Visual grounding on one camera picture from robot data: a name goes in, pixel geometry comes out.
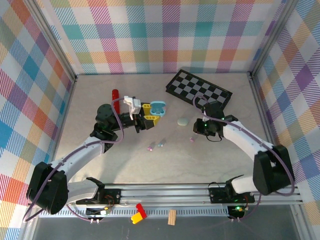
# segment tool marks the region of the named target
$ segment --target colorful plaid wall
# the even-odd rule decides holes
[[[0,0],[0,240],[18,237],[34,165],[53,154],[71,85],[23,0]]]
[[[249,70],[281,0],[38,4],[79,74],[176,73],[181,67],[215,73]]]
[[[278,143],[320,238],[320,0],[300,0],[258,74]]]

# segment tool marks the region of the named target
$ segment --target chessboard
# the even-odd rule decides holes
[[[194,97],[201,95],[209,103],[218,101],[222,110],[226,107],[232,95],[232,92],[182,69],[168,83],[166,92],[191,105],[193,104]],[[195,103],[198,108],[201,108],[206,101],[197,98]]]

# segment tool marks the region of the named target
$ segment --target blue toy piece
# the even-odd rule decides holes
[[[153,116],[163,117],[166,114],[164,107],[166,103],[164,101],[152,101],[150,102],[151,110],[150,114]]]

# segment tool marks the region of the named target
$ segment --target red cylinder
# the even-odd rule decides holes
[[[113,89],[112,90],[112,100],[118,99],[119,98],[119,91],[118,89]],[[117,114],[120,114],[120,103],[119,101],[116,101],[114,104],[114,109]]]

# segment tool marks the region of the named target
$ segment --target yellow toy piece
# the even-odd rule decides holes
[[[140,212],[136,213],[135,215],[133,215],[133,216],[131,217],[131,220],[132,220],[132,223],[133,223],[133,224],[137,224],[137,223],[140,222],[142,219],[143,219],[143,217],[141,216],[141,213],[140,213]]]
[[[160,116],[152,116],[152,115],[149,115],[149,116],[144,116],[145,119],[147,120],[153,120],[153,125],[157,125],[157,123],[159,122],[160,120]]]
[[[144,115],[150,115],[150,110],[151,110],[150,104],[145,103],[142,105],[142,108],[143,108]]]

